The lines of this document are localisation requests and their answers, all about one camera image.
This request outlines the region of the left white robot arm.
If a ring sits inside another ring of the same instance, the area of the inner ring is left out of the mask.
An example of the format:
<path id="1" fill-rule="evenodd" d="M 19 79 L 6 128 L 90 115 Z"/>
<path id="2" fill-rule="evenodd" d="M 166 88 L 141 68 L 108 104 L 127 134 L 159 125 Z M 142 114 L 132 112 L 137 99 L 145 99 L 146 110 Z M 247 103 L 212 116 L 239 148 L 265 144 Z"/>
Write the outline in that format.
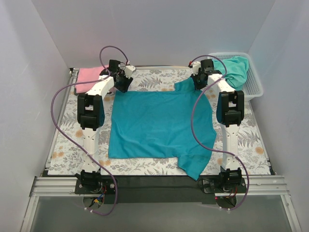
<path id="1" fill-rule="evenodd" d="M 99 133 L 105 120 L 103 98 L 113 88 L 127 92 L 135 71 L 135 66 L 111 59 L 109 66 L 99 73 L 91 89 L 78 95 L 77 119 L 83 131 L 83 149 L 86 153 L 82 171 L 76 177 L 81 186 L 91 193 L 101 192 L 103 187 L 100 167 L 94 162 L 98 159 Z"/>

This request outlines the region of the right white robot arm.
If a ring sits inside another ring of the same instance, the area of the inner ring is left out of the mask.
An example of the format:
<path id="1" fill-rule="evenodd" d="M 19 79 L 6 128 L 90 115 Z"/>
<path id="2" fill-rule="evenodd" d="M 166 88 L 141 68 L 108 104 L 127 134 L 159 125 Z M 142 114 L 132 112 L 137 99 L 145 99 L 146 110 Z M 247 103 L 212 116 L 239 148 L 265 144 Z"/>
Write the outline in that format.
<path id="1" fill-rule="evenodd" d="M 191 113 L 191 131 L 194 139 L 203 148 L 211 151 L 222 153 L 222 164 L 219 174 L 213 180 L 206 181 L 206 187 L 214 192 L 219 189 L 228 193 L 228 197 L 235 196 L 242 186 L 242 172 L 240 165 L 242 162 L 238 159 L 238 132 L 242 120 L 244 119 L 244 93 L 241 90 L 235 90 L 227 81 L 227 68 L 224 65 L 224 73 L 215 69 L 212 59 L 223 62 L 215 57 L 208 56 L 208 59 L 197 61 L 193 59 L 189 62 L 189 68 L 192 69 L 191 78 L 193 79 L 196 90 L 207 90 L 214 87 L 218 92 L 218 102 L 216 108 L 216 118 L 220 124 L 223 136 L 223 150 L 208 148 L 203 145 L 194 132 L 193 119 L 196 106 L 201 99 L 198 97 Z"/>

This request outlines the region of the teal blue t shirt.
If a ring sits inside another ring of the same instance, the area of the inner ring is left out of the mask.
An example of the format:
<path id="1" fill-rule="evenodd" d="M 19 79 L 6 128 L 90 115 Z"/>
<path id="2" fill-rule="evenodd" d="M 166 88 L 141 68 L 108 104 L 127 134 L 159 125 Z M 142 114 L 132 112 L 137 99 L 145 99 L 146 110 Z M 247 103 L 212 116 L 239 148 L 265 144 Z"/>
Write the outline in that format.
<path id="1" fill-rule="evenodd" d="M 211 159 L 211 151 L 194 139 L 191 113 L 198 140 L 213 148 L 216 131 L 212 108 L 205 95 L 188 78 L 175 83 L 173 91 L 117 92 L 112 107 L 109 157 L 173 158 L 192 179 L 198 179 Z"/>

